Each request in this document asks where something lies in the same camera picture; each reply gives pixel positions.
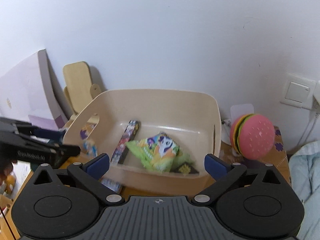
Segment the person's left hand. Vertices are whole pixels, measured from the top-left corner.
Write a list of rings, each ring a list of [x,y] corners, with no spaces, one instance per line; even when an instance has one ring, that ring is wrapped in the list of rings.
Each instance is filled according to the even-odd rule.
[[[11,161],[1,164],[0,169],[0,184],[6,180],[7,176],[13,171],[13,164]]]

